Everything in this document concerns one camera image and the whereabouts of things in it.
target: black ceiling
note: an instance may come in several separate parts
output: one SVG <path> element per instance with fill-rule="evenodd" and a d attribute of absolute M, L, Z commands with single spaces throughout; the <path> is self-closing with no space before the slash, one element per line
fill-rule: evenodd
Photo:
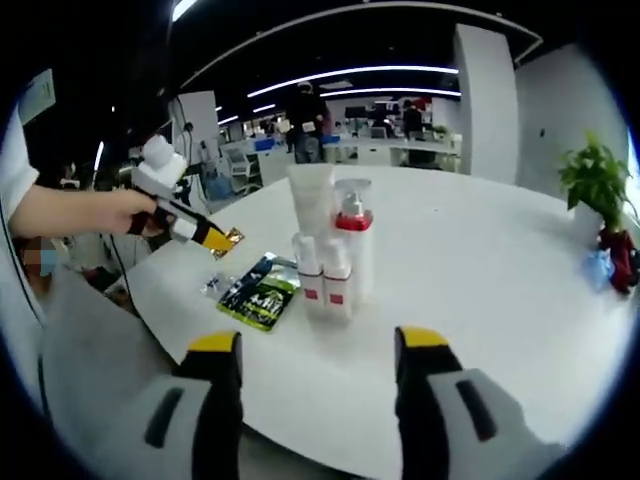
<path fill-rule="evenodd" d="M 516 5 L 520 2 L 506 0 L 449 3 L 492 15 L 500 12 L 503 18 L 544 38 L 539 52 L 572 40 L 575 31 L 575 11 L 569 7 L 549 8 L 540 2 L 520 6 Z M 58 100 L 30 127 L 36 132 L 31 137 L 46 133 L 49 140 L 55 140 L 48 143 L 58 145 L 58 155 L 67 155 L 65 160 L 73 157 L 76 162 L 86 161 L 95 155 L 97 144 L 104 138 L 111 105 L 122 101 L 119 89 L 135 70 L 133 66 L 156 60 L 153 55 L 132 56 L 131 39 L 144 37 L 161 23 L 171 5 L 167 0 L 23 0 L 18 4 L 20 13 L 13 22 L 13 39 L 19 45 L 15 58 L 9 57 L 8 62 L 22 66 L 23 82 L 44 68 L 53 67 Z M 259 32 L 348 5 L 362 3 L 198 0 L 172 25 L 167 85 L 178 91 L 194 72 Z M 514 56 L 532 41 L 514 29 L 462 13 L 407 7 L 360 10 L 259 38 L 218 62 L 182 91 L 213 89 L 225 114 L 246 116 L 252 108 L 280 100 L 278 92 L 255 99 L 247 99 L 247 93 L 298 76 L 385 64 L 451 66 L 453 31 L 458 22 L 504 32 Z M 457 88 L 455 80 L 435 74 L 375 73 L 351 75 L 348 79 L 363 88 Z M 337 80 L 333 77 L 326 81 Z"/>

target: red label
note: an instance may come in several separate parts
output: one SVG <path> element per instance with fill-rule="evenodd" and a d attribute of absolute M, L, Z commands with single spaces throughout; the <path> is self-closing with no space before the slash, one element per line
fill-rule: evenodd
<path fill-rule="evenodd" d="M 342 305 L 344 303 L 344 297 L 335 293 L 329 294 L 329 301 L 336 305 Z"/>

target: potted plant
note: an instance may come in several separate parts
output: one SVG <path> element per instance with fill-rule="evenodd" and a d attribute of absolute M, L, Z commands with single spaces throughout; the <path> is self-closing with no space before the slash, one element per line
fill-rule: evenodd
<path fill-rule="evenodd" d="M 593 245 L 603 223 L 609 231 L 620 228 L 629 170 L 626 162 L 616 160 L 593 132 L 587 131 L 586 136 L 585 148 L 569 150 L 562 156 L 560 184 L 568 194 L 568 209 L 576 209 L 575 233 Z"/>

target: green leaves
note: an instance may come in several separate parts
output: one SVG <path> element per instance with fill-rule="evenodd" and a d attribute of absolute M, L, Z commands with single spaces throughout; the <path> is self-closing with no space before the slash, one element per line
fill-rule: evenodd
<path fill-rule="evenodd" d="M 586 131 L 587 146 L 578 152 L 569 150 L 561 156 L 560 184 L 567 191 L 567 207 L 586 203 L 602 215 L 607 225 L 619 221 L 625 201 L 625 180 L 629 176 L 626 162 L 616 160 L 596 134 Z"/>

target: hand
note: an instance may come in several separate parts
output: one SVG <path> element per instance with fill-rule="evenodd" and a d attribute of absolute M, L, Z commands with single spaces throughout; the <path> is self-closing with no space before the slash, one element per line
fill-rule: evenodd
<path fill-rule="evenodd" d="M 114 190 L 100 195 L 102 198 L 98 215 L 100 215 L 100 223 L 108 233 L 127 233 L 135 214 L 141 212 L 153 214 L 158 208 L 152 198 L 134 190 Z M 150 217 L 142 234 L 153 237 L 162 231 L 162 228 Z"/>

